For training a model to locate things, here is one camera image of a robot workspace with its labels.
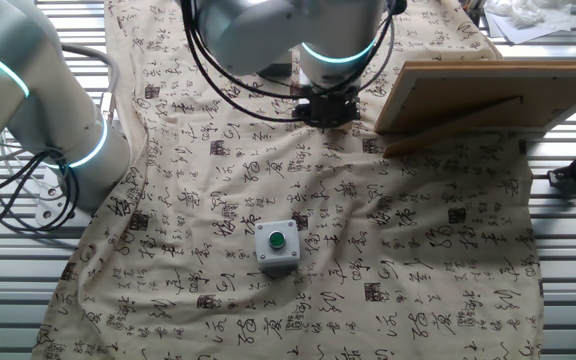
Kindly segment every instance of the white paper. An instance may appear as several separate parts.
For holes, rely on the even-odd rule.
[[[488,21],[488,31],[490,32],[490,37],[503,37],[504,33],[501,31],[494,18],[488,15],[488,11],[484,10],[484,13],[486,14],[486,20]]]
[[[557,32],[555,29],[546,29],[534,26],[518,29],[512,18],[495,15],[489,12],[486,12],[486,18],[489,23],[494,22],[508,40],[514,44],[522,44],[526,41]],[[576,16],[571,17],[570,27],[576,27]]]

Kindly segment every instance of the metal grating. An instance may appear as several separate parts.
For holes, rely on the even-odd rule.
[[[36,3],[51,18],[63,42],[106,50],[102,0]],[[481,25],[487,32],[485,19]],[[576,29],[517,46],[501,38],[492,41],[507,58],[576,58]],[[107,68],[96,60],[65,55],[78,80],[99,101],[108,85]],[[576,197],[564,199],[548,186],[545,176],[549,169],[568,165],[576,158],[576,114],[545,138],[530,141],[528,154],[535,174],[530,211],[546,301],[542,358],[576,360]],[[6,176],[7,170],[1,167],[0,179]],[[26,196],[14,211],[34,222],[35,207],[35,201]],[[48,301],[80,235],[81,231],[66,231],[29,237],[0,226],[0,360],[29,358]]]

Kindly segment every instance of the wrinkled fabric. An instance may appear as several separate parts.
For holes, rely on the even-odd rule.
[[[174,1],[105,5],[131,166],[64,269],[33,359],[538,358],[519,139],[466,134],[384,160],[390,139],[372,131],[405,60],[499,58],[456,1],[409,2],[362,119],[324,133],[227,106],[198,73]],[[292,103],[211,74],[247,108],[290,116]],[[281,220],[298,228],[300,263],[271,278],[254,234]]]

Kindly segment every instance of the wooden board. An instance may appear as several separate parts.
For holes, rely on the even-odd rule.
[[[576,112],[576,61],[406,62],[375,131],[416,132],[521,97],[477,127],[545,132]]]

